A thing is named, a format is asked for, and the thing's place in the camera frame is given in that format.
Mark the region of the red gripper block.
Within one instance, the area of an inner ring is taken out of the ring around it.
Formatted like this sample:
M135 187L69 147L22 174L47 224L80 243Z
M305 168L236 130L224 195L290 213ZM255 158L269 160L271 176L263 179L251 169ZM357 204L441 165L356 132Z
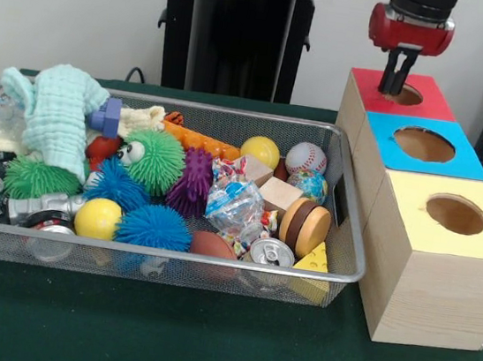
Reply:
M455 25L453 19L446 19L444 23L426 22L409 18L389 4L376 4L369 19L368 36L374 46L389 50L378 91L382 94L391 94L394 83L393 93L400 94L419 53L422 56L442 54L453 39ZM398 47L418 51L401 51ZM405 59L396 72L401 53Z

